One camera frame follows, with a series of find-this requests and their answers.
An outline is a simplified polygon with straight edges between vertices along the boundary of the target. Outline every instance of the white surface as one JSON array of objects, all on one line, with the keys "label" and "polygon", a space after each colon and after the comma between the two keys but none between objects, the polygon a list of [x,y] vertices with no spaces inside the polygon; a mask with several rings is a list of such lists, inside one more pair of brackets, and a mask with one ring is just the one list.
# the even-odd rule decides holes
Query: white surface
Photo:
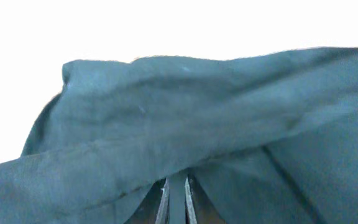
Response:
[{"label": "white surface", "polygon": [[358,1],[168,2],[0,1],[0,163],[19,157],[71,60],[358,46]]}]

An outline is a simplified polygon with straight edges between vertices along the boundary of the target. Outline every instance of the dark line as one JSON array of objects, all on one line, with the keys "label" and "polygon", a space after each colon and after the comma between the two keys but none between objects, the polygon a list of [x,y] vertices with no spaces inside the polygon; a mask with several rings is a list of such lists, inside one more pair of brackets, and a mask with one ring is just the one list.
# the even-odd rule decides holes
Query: dark line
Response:
[{"label": "dark line", "polygon": [[315,224],[327,224],[322,214],[318,209],[311,203],[310,199],[302,192],[299,185],[295,182],[293,177],[280,165],[280,163],[274,158],[272,153],[269,151],[267,146],[262,147],[263,152],[266,154],[268,159],[272,162],[274,168],[281,176],[282,179],[287,183],[296,200],[301,204],[306,213],[310,216]]}]

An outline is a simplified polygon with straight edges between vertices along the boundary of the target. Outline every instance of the folded cloth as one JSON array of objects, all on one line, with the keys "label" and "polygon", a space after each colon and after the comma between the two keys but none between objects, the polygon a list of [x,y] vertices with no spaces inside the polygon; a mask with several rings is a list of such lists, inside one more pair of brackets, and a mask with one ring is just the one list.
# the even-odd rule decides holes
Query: folded cloth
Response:
[{"label": "folded cloth", "polygon": [[183,170],[228,223],[358,223],[358,48],[77,60],[63,81],[0,164],[0,223],[124,223]]}]

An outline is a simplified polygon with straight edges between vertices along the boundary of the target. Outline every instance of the white backdrop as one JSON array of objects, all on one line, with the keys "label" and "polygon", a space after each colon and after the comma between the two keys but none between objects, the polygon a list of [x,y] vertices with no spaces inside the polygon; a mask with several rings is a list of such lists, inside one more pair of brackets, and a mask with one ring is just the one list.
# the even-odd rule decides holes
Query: white backdrop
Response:
[{"label": "white backdrop", "polygon": [[358,1],[42,2],[0,1],[0,163],[19,157],[71,60],[358,46]]}]

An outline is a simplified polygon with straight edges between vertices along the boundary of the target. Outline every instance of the blue-green cloth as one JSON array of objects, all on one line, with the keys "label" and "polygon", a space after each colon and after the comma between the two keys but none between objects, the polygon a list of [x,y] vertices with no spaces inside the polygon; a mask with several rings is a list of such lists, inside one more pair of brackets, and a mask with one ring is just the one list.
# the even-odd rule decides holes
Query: blue-green cloth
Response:
[{"label": "blue-green cloth", "polygon": [[0,223],[124,223],[185,169],[228,223],[358,223],[358,48],[77,60],[63,81],[0,164]]}]

